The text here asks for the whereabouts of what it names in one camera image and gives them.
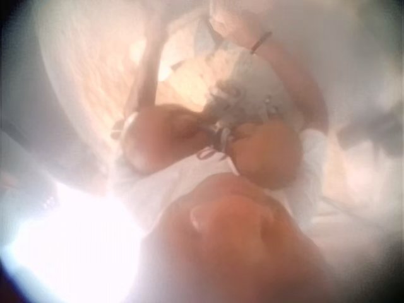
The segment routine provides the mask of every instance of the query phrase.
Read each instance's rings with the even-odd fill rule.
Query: white shirt
[[[321,195],[326,136],[306,129],[300,138],[304,155],[296,181],[281,191],[266,191],[304,227]],[[146,177],[135,173],[120,154],[112,169],[110,185],[113,194],[124,202],[136,223],[148,234],[168,205],[190,193],[207,177],[228,172],[239,175],[230,157],[210,147]]]

